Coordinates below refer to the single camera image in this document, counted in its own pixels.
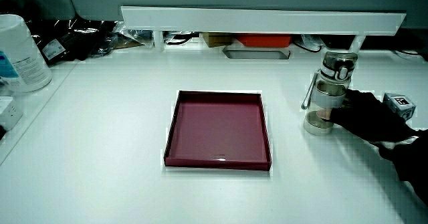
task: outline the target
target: red box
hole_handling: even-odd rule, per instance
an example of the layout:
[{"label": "red box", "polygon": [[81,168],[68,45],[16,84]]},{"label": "red box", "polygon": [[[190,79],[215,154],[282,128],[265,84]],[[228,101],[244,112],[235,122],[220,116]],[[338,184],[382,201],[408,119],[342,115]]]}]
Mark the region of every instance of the red box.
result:
[{"label": "red box", "polygon": [[247,47],[288,47],[292,40],[290,34],[276,33],[238,33],[235,38]]},{"label": "red box", "polygon": [[270,170],[260,94],[180,91],[165,166]]}]

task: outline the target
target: white table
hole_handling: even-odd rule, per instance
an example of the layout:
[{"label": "white table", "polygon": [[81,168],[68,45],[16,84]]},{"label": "white table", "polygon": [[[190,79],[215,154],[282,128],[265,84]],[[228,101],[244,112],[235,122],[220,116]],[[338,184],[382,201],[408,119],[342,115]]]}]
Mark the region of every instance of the white table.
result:
[{"label": "white table", "polygon": [[[0,223],[427,223],[368,143],[339,126],[304,131],[300,104],[324,53],[290,50],[287,61],[229,60],[137,47],[70,63],[0,166]],[[351,88],[405,94],[417,105],[409,124],[428,127],[428,63],[359,56]],[[166,168],[178,90],[261,91],[270,172]]]}]

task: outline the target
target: white container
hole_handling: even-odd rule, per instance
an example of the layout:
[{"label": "white container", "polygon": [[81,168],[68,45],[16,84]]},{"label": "white container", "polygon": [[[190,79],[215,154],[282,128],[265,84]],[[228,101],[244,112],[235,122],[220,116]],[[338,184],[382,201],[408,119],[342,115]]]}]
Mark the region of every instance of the white container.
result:
[{"label": "white container", "polygon": [[51,70],[18,15],[0,15],[0,77],[14,92],[38,90],[52,79]]}]

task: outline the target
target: black glove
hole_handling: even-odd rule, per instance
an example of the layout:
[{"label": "black glove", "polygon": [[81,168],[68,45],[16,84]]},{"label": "black glove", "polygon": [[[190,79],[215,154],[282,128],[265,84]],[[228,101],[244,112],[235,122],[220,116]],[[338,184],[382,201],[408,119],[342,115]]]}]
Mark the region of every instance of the black glove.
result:
[{"label": "black glove", "polygon": [[351,133],[369,142],[398,142],[415,134],[403,118],[371,93],[347,90],[341,108],[331,110],[330,119],[325,111],[319,117],[341,125]]}]

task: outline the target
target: red tray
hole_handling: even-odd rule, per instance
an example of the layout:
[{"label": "red tray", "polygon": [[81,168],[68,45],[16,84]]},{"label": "red tray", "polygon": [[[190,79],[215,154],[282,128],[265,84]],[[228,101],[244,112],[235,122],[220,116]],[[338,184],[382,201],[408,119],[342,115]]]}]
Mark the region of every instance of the red tray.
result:
[{"label": "red tray", "polygon": [[260,94],[180,91],[165,166],[268,171]]},{"label": "red tray", "polygon": [[290,34],[238,33],[235,38],[247,47],[288,47]]}]

